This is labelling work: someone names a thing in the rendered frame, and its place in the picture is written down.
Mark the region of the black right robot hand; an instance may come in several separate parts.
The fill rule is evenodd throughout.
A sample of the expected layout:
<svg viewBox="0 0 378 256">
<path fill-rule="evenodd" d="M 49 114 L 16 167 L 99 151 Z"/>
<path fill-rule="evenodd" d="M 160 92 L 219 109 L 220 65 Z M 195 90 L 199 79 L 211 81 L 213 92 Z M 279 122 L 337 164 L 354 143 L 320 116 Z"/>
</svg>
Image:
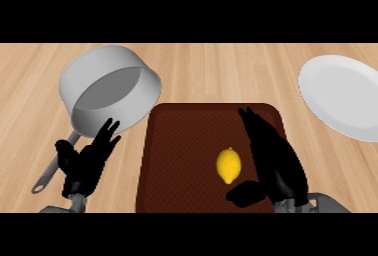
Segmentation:
<svg viewBox="0 0 378 256">
<path fill-rule="evenodd" d="M 226 200 L 245 208 L 270 199 L 272 204 L 287 199 L 294 206 L 309 203 L 309 184 L 304 168 L 288 140 L 251 108 L 238 109 L 257 171 L 257 181 L 247 180 L 226 193 Z"/>
</svg>

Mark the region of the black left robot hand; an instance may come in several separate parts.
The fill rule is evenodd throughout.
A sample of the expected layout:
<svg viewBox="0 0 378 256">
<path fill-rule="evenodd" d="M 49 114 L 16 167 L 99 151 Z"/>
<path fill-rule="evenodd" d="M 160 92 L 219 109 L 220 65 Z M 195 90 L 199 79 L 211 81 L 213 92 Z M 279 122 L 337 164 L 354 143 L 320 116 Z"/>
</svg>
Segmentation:
<svg viewBox="0 0 378 256">
<path fill-rule="evenodd" d="M 90 196 L 96 190 L 105 168 L 121 136 L 114 137 L 120 126 L 118 121 L 108 119 L 96 134 L 93 142 L 77 151 L 67 140 L 55 143 L 58 152 L 58 166 L 65 173 L 62 196 L 69 198 L 75 194 Z"/>
</svg>

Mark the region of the yellow lemon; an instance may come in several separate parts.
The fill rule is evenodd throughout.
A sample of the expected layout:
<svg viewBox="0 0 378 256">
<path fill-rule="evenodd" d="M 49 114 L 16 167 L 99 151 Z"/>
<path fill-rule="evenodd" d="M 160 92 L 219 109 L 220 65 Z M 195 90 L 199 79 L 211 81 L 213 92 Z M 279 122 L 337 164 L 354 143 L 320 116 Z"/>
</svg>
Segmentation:
<svg viewBox="0 0 378 256">
<path fill-rule="evenodd" d="M 241 174 L 241 157 L 232 147 L 225 149 L 217 157 L 216 168 L 226 184 L 230 184 Z"/>
</svg>

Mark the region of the brown rectangular tray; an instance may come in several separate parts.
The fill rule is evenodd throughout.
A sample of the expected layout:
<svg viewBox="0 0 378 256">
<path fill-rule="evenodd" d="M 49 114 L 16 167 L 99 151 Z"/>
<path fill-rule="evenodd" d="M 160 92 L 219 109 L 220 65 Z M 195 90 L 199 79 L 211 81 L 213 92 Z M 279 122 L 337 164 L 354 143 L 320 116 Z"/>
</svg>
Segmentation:
<svg viewBox="0 0 378 256">
<path fill-rule="evenodd" d="M 154 107 L 140 167 L 136 211 L 139 213 L 270 213 L 264 199 L 239 208 L 226 193 L 257 178 L 250 139 L 238 110 L 250 108 L 284 133 L 281 114 L 266 103 L 164 103 Z M 227 184 L 216 160 L 233 149 L 242 161 L 241 174 Z"/>
</svg>

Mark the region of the white round plate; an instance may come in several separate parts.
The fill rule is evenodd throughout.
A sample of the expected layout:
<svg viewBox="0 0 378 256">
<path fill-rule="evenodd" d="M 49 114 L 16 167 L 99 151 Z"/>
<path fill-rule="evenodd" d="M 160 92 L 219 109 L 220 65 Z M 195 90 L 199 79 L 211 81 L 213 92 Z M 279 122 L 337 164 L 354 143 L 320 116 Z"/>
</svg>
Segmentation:
<svg viewBox="0 0 378 256">
<path fill-rule="evenodd" d="M 378 70 L 341 55 L 313 57 L 298 72 L 304 103 L 343 135 L 378 142 Z"/>
</svg>

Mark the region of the grey metal saucepan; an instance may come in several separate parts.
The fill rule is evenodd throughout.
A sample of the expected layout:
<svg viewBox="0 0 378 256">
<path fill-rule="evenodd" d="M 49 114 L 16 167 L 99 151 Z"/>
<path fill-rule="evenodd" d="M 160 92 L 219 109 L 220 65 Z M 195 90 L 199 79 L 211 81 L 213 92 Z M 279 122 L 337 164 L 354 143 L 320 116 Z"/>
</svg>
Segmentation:
<svg viewBox="0 0 378 256">
<path fill-rule="evenodd" d="M 59 79 L 59 94 L 71 117 L 67 141 L 74 149 L 93 142 L 108 119 L 120 122 L 114 137 L 149 114 L 161 93 L 161 79 L 137 54 L 108 45 L 90 49 L 67 66 Z M 47 186 L 58 166 L 55 157 L 31 192 Z"/>
</svg>

